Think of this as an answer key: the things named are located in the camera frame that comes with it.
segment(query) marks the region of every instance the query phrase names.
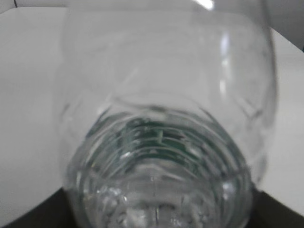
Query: white surface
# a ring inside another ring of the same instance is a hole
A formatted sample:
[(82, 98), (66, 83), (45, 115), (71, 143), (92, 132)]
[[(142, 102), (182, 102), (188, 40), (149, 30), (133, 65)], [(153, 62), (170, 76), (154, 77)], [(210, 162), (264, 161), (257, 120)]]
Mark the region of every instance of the white surface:
[[(0, 15), (0, 226), (60, 188), (50, 112), (64, 12), (17, 8)], [(263, 189), (304, 215), (304, 53), (274, 37), (280, 103)]]
[(66, 2), (67, 0), (16, 0), (18, 7), (64, 7)]
[(15, 7), (14, 0), (0, 0), (0, 13)]

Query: white table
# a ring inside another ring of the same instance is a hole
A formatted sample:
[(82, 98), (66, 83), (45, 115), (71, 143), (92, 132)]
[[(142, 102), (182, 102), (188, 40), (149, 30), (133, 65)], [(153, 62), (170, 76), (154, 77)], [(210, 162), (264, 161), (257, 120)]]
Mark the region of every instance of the white table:
[[(64, 13), (17, 8), (0, 15), (0, 227), (61, 186), (50, 113)], [(280, 102), (262, 189), (304, 215), (304, 53), (273, 34)]]

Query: white wall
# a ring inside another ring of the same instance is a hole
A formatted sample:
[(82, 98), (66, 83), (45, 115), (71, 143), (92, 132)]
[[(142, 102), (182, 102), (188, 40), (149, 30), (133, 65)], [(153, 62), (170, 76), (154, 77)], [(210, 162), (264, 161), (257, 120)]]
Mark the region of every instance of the white wall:
[(0, 0), (0, 13), (15, 7), (14, 0)]
[(304, 47), (304, 0), (266, 0), (272, 27), (301, 50)]

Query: bottle body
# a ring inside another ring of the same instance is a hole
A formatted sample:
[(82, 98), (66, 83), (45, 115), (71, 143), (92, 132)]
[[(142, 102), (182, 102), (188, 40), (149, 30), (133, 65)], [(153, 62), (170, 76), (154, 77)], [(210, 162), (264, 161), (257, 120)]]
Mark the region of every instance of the bottle body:
[(259, 1), (224, 2), (71, 3), (55, 119), (84, 228), (248, 219), (274, 125), (273, 52)]

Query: dark surface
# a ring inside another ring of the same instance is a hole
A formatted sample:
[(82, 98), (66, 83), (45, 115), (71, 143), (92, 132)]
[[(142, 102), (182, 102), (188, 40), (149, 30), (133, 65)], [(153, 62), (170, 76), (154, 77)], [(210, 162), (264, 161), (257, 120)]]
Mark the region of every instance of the dark surface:
[[(77, 228), (62, 189), (28, 214), (4, 228)], [(304, 228), (304, 218), (264, 192), (256, 193), (256, 205), (246, 228)]]

